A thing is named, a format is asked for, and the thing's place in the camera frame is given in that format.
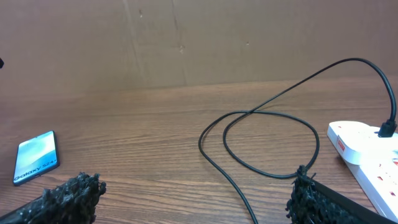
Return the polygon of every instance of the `power cord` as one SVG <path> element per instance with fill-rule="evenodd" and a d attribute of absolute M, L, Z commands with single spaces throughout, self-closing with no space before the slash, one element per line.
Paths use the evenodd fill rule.
<path fill-rule="evenodd" d="M 272 100 L 276 99 L 277 97 L 279 97 L 280 95 L 283 95 L 284 93 L 288 92 L 289 90 L 301 85 L 302 83 L 308 81 L 309 79 L 317 76 L 319 73 L 324 72 L 325 70 L 328 70 L 331 67 L 334 67 L 335 65 L 338 65 L 340 63 L 343 62 L 349 62 L 349 61 L 359 61 L 359 62 L 363 62 L 367 65 L 369 65 L 370 67 L 372 67 L 381 77 L 381 79 L 384 82 L 384 85 L 386 86 L 388 95 L 390 97 L 390 102 L 391 102 L 391 114 L 390 114 L 390 118 L 382 124 L 380 131 L 379 131 L 379 137 L 380 138 L 388 138 L 391 137 L 394 134 L 394 131 L 396 130 L 397 124 L 395 122 L 395 118 L 396 118 L 396 113 L 397 113 L 397 105 L 396 105 L 396 98 L 394 96 L 394 93 L 392 91 L 392 88 L 390 86 L 390 83 L 388 82 L 388 79 L 386 78 L 386 75 L 380 70 L 380 68 L 378 68 L 375 64 L 373 64 L 372 62 L 366 60 L 366 59 L 362 59 L 362 58 L 347 58 L 347 59 L 343 59 L 340 60 L 338 62 L 335 62 L 321 70 L 319 70 L 318 72 L 314 73 L 313 75 L 310 75 L 309 77 L 303 79 L 302 81 L 294 84 L 293 86 L 287 88 L 286 90 L 276 94 L 275 96 L 273 96 L 272 98 L 270 98 L 269 100 L 261 103 L 260 105 L 258 105 L 257 107 L 251 109 L 251 110 L 244 110 L 244 111 L 234 111 L 234 112 L 230 112 L 227 114 L 224 114 L 223 116 L 219 117 L 217 120 L 213 121 L 209 126 L 207 126 L 207 128 L 202 132 L 202 134 L 199 137 L 199 142 L 198 142 L 198 147 L 199 150 L 201 152 L 201 154 L 211 163 L 211 165 L 213 165 L 218 171 L 220 171 L 225 178 L 232 184 L 232 186 L 235 188 L 235 190 L 237 191 L 237 193 L 239 194 L 239 196 L 241 196 L 248 212 L 250 213 L 250 216 L 253 220 L 254 224 L 258 224 L 256 215 L 254 214 L 248 200 L 246 199 L 246 197 L 244 196 L 243 192 L 241 191 L 241 189 L 239 189 L 239 187 L 235 184 L 234 180 L 220 167 L 218 166 L 213 160 L 210 159 L 210 157 L 208 157 L 206 155 L 206 153 L 203 151 L 202 148 L 202 142 L 203 142 L 203 138 L 206 136 L 206 134 L 208 133 L 208 131 L 217 123 L 219 123 L 222 119 L 232 115 L 232 114 L 242 114 L 241 116 L 239 116 L 238 118 L 234 119 L 232 122 L 229 123 L 229 125 L 227 125 L 227 127 L 225 127 L 224 129 L 224 133 L 223 133 L 223 142 L 224 142 L 224 147 L 225 149 L 229 152 L 229 154 L 236 159 L 240 164 L 242 164 L 243 166 L 247 167 L 248 169 L 253 170 L 254 172 L 257 172 L 261 175 L 264 175 L 266 177 L 272 177 L 272 178 L 276 178 L 276 179 L 288 179 L 291 177 L 296 177 L 297 174 L 293 173 L 293 174 L 287 174 L 287 175 L 277 175 L 277 174 L 270 174 L 267 172 L 264 172 L 262 170 L 259 170 L 253 166 L 250 166 L 249 164 L 245 163 L 244 161 L 242 161 L 238 156 L 236 156 L 232 150 L 229 148 L 227 142 L 226 142 L 226 135 L 229 131 L 229 129 L 236 124 L 237 122 L 241 121 L 243 118 L 249 116 L 250 114 L 256 113 L 256 114 L 270 114 L 270 115 L 275 115 L 275 116 L 281 116 L 284 118 L 289 118 L 295 121 L 298 121 L 304 125 L 306 125 L 307 127 L 309 127 L 311 129 L 311 131 L 314 133 L 315 136 L 315 140 L 317 142 L 317 146 L 315 147 L 315 152 L 310 160 L 310 162 L 305 166 L 307 169 L 311 168 L 311 166 L 313 165 L 313 163 L 315 162 L 315 160 L 317 159 L 318 153 L 319 153 L 319 136 L 317 131 L 315 130 L 315 128 L 313 126 L 311 126 L 311 124 L 307 123 L 306 121 L 300 119 L 300 118 L 296 118 L 295 116 L 289 115 L 289 114 L 284 114 L 284 113 L 279 113 L 279 112 L 272 112 L 272 111 L 259 111 L 258 109 L 261 108 L 262 106 L 266 105 L 267 103 L 271 102 Z"/>

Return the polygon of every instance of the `black cable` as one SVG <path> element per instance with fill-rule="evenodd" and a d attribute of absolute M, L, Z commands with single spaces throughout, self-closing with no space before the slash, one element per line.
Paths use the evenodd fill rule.
<path fill-rule="evenodd" d="M 313 154 L 313 156 L 312 156 L 310 162 L 306 165 L 306 168 L 308 168 L 308 169 L 311 168 L 311 166 L 313 165 L 313 163 L 314 163 L 315 160 L 317 159 L 317 156 L 318 156 L 318 153 L 319 153 L 319 146 L 320 146 L 320 143 L 319 143 L 319 136 L 318 136 L 318 133 L 317 133 L 317 131 L 315 130 L 315 128 L 314 128 L 313 126 L 311 126 L 311 124 L 308 124 L 306 121 L 304 121 L 304 120 L 302 120 L 302 119 L 300 119 L 300 118 L 296 118 L 295 116 L 292 116 L 292 115 L 289 115 L 289 114 L 284 114 L 284 113 L 279 113 L 279 112 L 272 112 L 272 111 L 258 111 L 258 109 L 261 108 L 262 106 L 264 106 L 265 104 L 271 102 L 272 100 L 276 99 L 276 98 L 279 97 L 280 95 L 282 95 L 282 94 L 288 92 L 289 90 L 295 88 L 296 86 L 299 86 L 299 85 L 301 85 L 302 83 L 308 81 L 309 79 L 311 79 L 311 78 L 317 76 L 319 73 L 324 72 L 325 70 L 327 70 L 327 69 L 329 69 L 329 68 L 331 68 L 331 67 L 334 67 L 335 65 L 338 65 L 338 64 L 343 63 L 343 62 L 349 62 L 349 61 L 359 61 L 359 62 L 366 63 L 367 65 L 369 65 L 370 67 L 372 67 L 372 68 L 380 75 L 381 79 L 382 79 L 383 82 L 384 82 L 384 85 L 386 86 L 386 89 L 387 89 L 387 92 L 388 92 L 388 94 L 389 94 L 390 101 L 391 101 L 391 115 L 390 115 L 390 118 L 387 120 L 387 122 L 390 121 L 390 122 L 392 122 L 392 123 L 395 124 L 395 117 L 396 117 L 396 112 L 397 112 L 396 99 L 395 99 L 394 93 L 393 93 L 393 91 L 392 91 L 392 88 L 391 88 L 391 86 L 390 86 L 390 83 L 388 82 L 388 79 L 386 78 L 385 74 L 380 70 L 380 68 L 378 68 L 375 64 L 373 64 L 372 62 L 370 62 L 370 61 L 368 61 L 368 60 L 365 60 L 365 59 L 362 59 L 362 58 L 347 58 L 347 59 L 344 59 L 344 60 L 340 60 L 340 61 L 338 61 L 338 62 L 335 62 L 335 63 L 333 63 L 333 64 L 331 64 L 331 65 L 329 65 L 329 66 L 327 66 L 327 67 L 325 67 L 325 68 L 323 68 L 323 69 L 321 69 L 321 70 L 319 70 L 317 73 L 314 73 L 313 75 L 309 76 L 308 78 L 305 78 L 305 79 L 303 79 L 302 81 L 300 81 L 300 82 L 294 84 L 293 86 L 287 88 L 286 90 L 284 90 L 284 91 L 282 91 L 282 92 L 276 94 L 275 96 L 273 96 L 273 97 L 270 98 L 269 100 L 267 100 L 267 101 L 261 103 L 259 106 L 255 107 L 255 108 L 253 108 L 253 109 L 251 109 L 251 110 L 248 110 L 248 111 L 246 111 L 246 110 L 245 110 L 245 111 L 234 111 L 234 112 L 230 112 L 230 113 L 224 114 L 223 116 L 219 117 L 217 120 L 213 121 L 209 126 L 207 126 L 207 128 L 206 128 L 206 129 L 202 132 L 202 134 L 200 135 L 200 137 L 199 137 L 199 142 L 198 142 L 198 147 L 199 147 L 199 150 L 200 150 L 201 154 L 211 163 L 211 165 L 213 165 L 218 171 L 220 171 L 220 172 L 225 176 L 225 178 L 232 184 L 232 186 L 235 188 L 235 190 L 237 191 L 237 193 L 239 194 L 239 196 L 241 196 L 241 198 L 242 198 L 242 200 L 243 200 L 243 202 L 244 202 L 246 208 L 248 209 L 248 212 L 250 213 L 250 216 L 251 216 L 251 218 L 252 218 L 252 220 L 253 220 L 253 223 L 258 224 L 258 221 L 257 221 L 257 218 L 256 218 L 256 216 L 255 216 L 255 214 L 254 214 L 254 212 L 253 212 L 253 210 L 252 210 L 252 208 L 251 208 L 251 206 L 250 206 L 248 200 L 247 200 L 246 197 L 244 196 L 244 194 L 243 194 L 243 192 L 241 191 L 241 189 L 239 189 L 239 187 L 235 184 L 235 182 L 233 181 L 233 179 L 232 179 L 220 166 L 218 166 L 213 160 L 211 160 L 210 157 L 208 157 L 208 156 L 206 155 L 206 153 L 203 151 L 203 148 L 202 148 L 202 145 L 201 145 L 201 144 L 202 144 L 202 141 L 203 141 L 203 138 L 205 137 L 205 135 L 207 134 L 207 132 L 208 132 L 214 125 L 216 125 L 218 122 L 220 122 L 222 119 L 224 119 L 224 118 L 226 118 L 226 117 L 228 117 L 228 116 L 230 116 L 230 115 L 232 115 L 232 114 L 242 113 L 241 116 L 239 116 L 238 118 L 236 118 L 236 119 L 234 119 L 232 122 L 230 122 L 229 125 L 227 125 L 227 127 L 225 127 L 225 129 L 224 129 L 224 133 L 223 133 L 223 142 L 224 142 L 224 146 L 225 146 L 226 150 L 229 152 L 229 154 L 230 154 L 234 159 L 236 159 L 240 164 L 242 164 L 243 166 L 245 166 L 245 167 L 247 167 L 248 169 L 251 169 L 251 170 L 253 170 L 254 172 L 257 172 L 257 173 L 259 173 L 259 174 L 261 174 L 261 175 L 264 175 L 264 176 L 267 176 L 267 177 L 276 178 L 276 179 L 288 179 L 288 178 L 291 178 L 291 177 L 295 177 L 295 176 L 297 175 L 296 173 L 287 174 L 287 175 L 270 174 L 270 173 L 261 171 L 261 170 L 255 168 L 255 167 L 250 166 L 249 164 L 245 163 L 245 162 L 242 161 L 238 156 L 236 156 L 236 155 L 232 152 L 232 150 L 229 148 L 229 146 L 228 146 L 228 144 L 227 144 L 227 142 L 226 142 L 226 135 L 227 135 L 229 129 L 230 129 L 234 124 L 236 124 L 237 122 L 241 121 L 243 118 L 245 118 L 245 117 L 247 117 L 247 116 L 249 116 L 250 114 L 253 114 L 253 113 L 257 113 L 257 114 L 271 114 L 271 115 L 282 116 L 282 117 L 285 117 L 285 118 L 293 119 L 293 120 L 295 120 L 295 121 L 298 121 L 298 122 L 300 122 L 300 123 L 306 125 L 306 126 L 309 127 L 309 128 L 311 129 L 311 131 L 314 133 L 315 140 L 316 140 L 316 142 L 317 142 L 317 146 L 316 146 L 316 148 L 315 148 L 315 152 L 314 152 L 314 154 Z"/>

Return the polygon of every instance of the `power strip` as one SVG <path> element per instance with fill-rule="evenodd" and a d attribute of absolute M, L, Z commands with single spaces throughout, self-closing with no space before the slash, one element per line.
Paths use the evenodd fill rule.
<path fill-rule="evenodd" d="M 329 124 L 328 137 L 380 215 L 398 223 L 398 134 L 356 121 Z"/>

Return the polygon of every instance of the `brown wall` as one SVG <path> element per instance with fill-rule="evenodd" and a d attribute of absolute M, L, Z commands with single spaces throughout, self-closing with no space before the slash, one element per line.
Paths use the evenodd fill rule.
<path fill-rule="evenodd" d="M 1 0 L 0 96 L 393 75 L 397 40 L 396 0 Z"/>

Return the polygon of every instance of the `samsung galaxy phone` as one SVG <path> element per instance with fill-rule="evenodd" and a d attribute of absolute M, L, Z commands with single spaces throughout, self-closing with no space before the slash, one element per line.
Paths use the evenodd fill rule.
<path fill-rule="evenodd" d="M 49 131 L 19 144 L 13 183 L 19 186 L 59 165 L 55 133 Z"/>

